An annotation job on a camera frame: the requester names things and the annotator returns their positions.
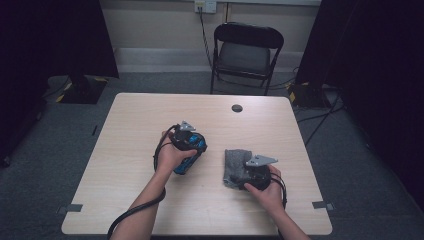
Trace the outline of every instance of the metal part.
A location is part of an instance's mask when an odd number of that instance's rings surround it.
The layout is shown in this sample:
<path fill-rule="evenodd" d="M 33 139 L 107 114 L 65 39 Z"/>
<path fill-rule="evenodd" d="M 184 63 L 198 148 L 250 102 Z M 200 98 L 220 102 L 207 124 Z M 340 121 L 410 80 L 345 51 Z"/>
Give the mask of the metal part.
<path fill-rule="evenodd" d="M 271 163 L 278 162 L 278 159 L 265 157 L 262 155 L 255 155 L 249 161 L 246 162 L 246 166 L 249 167 L 260 167 Z"/>
<path fill-rule="evenodd" d="M 184 131 L 184 132 L 190 131 L 190 132 L 192 132 L 192 131 L 196 131 L 196 128 L 193 127 L 192 125 L 190 125 L 190 123 L 188 123 L 186 121 L 182 121 L 181 125 L 180 125 L 180 131 Z"/>

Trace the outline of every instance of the round black object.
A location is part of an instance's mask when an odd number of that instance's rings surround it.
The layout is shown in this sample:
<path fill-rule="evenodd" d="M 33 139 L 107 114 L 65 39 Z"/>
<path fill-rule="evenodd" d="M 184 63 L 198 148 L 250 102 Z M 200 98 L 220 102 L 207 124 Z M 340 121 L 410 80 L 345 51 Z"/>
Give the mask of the round black object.
<path fill-rule="evenodd" d="M 233 112 L 237 112 L 237 113 L 243 111 L 243 107 L 241 105 L 238 105 L 238 104 L 234 104 L 231 107 L 231 109 L 233 110 Z"/>

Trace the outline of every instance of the tape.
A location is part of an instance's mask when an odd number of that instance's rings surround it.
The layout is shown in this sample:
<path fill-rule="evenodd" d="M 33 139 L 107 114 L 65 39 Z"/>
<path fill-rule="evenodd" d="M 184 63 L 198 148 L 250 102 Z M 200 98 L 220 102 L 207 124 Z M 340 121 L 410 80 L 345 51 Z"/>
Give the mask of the tape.
<path fill-rule="evenodd" d="M 68 212 L 81 212 L 82 204 L 69 204 L 66 207 L 59 207 L 56 211 L 58 214 L 66 214 Z"/>

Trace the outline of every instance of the wrist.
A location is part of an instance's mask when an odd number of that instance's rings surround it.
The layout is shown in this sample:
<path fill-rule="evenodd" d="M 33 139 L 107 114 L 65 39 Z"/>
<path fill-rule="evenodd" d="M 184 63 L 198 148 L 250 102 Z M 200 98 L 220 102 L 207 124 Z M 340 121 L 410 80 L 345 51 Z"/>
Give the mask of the wrist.
<path fill-rule="evenodd" d="M 278 216 L 284 216 L 287 215 L 286 210 L 284 209 L 283 205 L 281 206 L 275 206 L 271 208 L 265 208 L 265 211 L 271 216 L 271 218 L 275 218 Z"/>

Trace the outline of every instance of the chair seat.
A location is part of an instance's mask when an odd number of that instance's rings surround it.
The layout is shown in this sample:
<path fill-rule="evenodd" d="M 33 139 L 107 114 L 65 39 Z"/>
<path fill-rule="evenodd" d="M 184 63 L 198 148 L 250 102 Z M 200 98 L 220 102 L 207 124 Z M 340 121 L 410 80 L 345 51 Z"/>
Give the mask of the chair seat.
<path fill-rule="evenodd" d="M 270 50 L 225 42 L 219 54 L 217 68 L 266 76 L 270 72 Z"/>

